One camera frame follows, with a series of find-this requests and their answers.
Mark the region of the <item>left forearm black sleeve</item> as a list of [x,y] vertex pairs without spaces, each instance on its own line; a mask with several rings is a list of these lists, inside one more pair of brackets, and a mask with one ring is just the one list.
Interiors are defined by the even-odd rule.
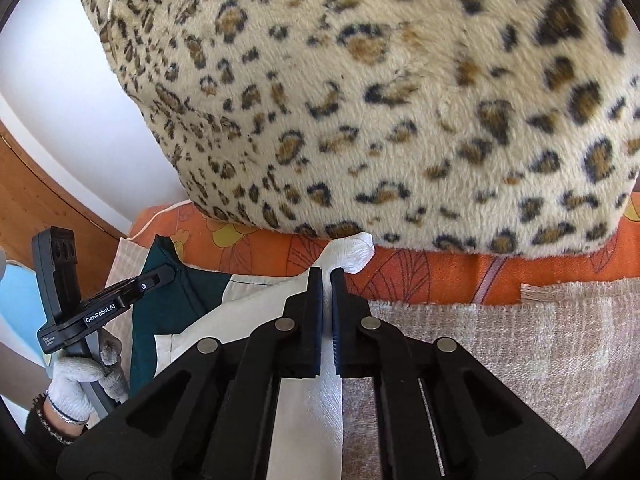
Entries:
[[68,436],[55,429],[44,412],[47,397],[41,393],[32,401],[25,426],[25,438],[43,468],[56,471],[61,454],[80,436],[88,431],[87,426],[81,428],[78,436]]

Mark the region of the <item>left hand in grey glove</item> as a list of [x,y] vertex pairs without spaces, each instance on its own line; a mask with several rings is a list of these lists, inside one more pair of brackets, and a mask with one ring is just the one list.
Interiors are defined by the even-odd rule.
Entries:
[[83,384],[96,382],[117,403],[128,400],[129,388],[122,371],[122,343],[107,330],[99,331],[99,359],[63,354],[53,364],[46,399],[66,424],[84,426],[94,408]]

